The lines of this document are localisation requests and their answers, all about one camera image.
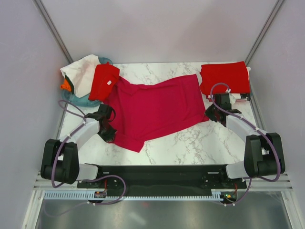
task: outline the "red cloth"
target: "red cloth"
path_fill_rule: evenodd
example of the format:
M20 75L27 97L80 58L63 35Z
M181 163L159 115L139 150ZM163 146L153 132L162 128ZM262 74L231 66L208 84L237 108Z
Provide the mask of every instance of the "red cloth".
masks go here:
M186 75L155 85L120 78L104 101L116 111L114 143L140 152L147 140L207 121L197 76Z
M216 83L226 83L231 88L231 93L250 93L248 70L245 63L221 63L201 65L200 75L202 83L200 90L206 96L210 95L211 88ZM217 86L213 94L224 93L226 87Z
M104 101L110 94L113 86L118 82L120 69L107 62L98 64L95 68L89 100Z

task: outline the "white marble surface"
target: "white marble surface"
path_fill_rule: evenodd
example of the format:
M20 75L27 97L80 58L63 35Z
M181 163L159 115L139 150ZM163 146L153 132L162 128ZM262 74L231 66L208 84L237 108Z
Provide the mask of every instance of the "white marble surface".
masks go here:
M141 63L117 64L120 76L134 84L156 84L188 74L199 74L201 65L195 63ZM209 102L203 95L205 108ZM239 109L245 118L255 123L249 102L237 102L233 108ZM68 109L76 112L72 106ZM95 108L81 109L85 113L97 111ZM68 134L81 119L66 113L61 135ZM212 121L196 124L180 132L145 142L140 153L105 143L94 135L79 150L80 163L98 165L190 165L229 164L244 159L244 142L232 131Z

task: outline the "wall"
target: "wall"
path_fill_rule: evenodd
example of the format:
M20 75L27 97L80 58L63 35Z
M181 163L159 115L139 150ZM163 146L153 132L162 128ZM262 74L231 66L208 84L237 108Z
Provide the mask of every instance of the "wall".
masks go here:
M41 0L71 57L245 60L276 0Z
M40 169L44 142L54 137L60 49L31 0L0 1L0 222L20 228Z
M285 162L305 213L305 1L286 1L249 66L267 130L282 137Z

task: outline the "white cloth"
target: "white cloth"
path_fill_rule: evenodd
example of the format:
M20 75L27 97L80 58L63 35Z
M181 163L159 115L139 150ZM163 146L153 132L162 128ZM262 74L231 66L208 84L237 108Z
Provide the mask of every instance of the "white cloth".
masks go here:
M98 64L100 64L99 57L91 54L61 68L62 76L70 79L77 97L81 98L90 93L95 68Z

